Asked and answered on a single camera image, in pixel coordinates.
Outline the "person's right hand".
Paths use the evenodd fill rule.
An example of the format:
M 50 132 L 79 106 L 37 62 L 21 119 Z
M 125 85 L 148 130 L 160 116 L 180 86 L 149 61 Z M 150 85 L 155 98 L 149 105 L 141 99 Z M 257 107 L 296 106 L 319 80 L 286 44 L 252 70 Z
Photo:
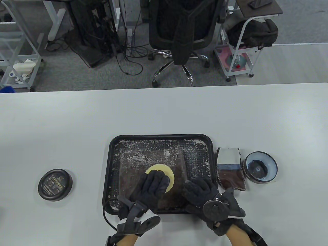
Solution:
M 214 185 L 209 178 L 192 177 L 184 183 L 182 196 L 187 200 L 186 211 L 204 221 L 209 229 L 217 236 L 225 235 L 232 225 L 239 227 L 247 234 L 251 234 L 251 228 L 244 223 L 243 219 L 228 218 L 217 221 L 207 218 L 203 212 L 206 202 L 213 200 L 218 194 L 218 186 Z

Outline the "person's left hand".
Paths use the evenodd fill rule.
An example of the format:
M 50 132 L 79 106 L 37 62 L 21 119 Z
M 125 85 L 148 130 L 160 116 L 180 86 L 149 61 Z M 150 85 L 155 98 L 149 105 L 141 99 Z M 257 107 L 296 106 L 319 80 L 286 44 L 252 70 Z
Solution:
M 169 177 L 163 171 L 152 170 L 141 175 L 129 198 L 118 196 L 122 207 L 119 210 L 117 233 L 141 236 L 157 226 L 161 221 L 157 207 L 169 183 Z

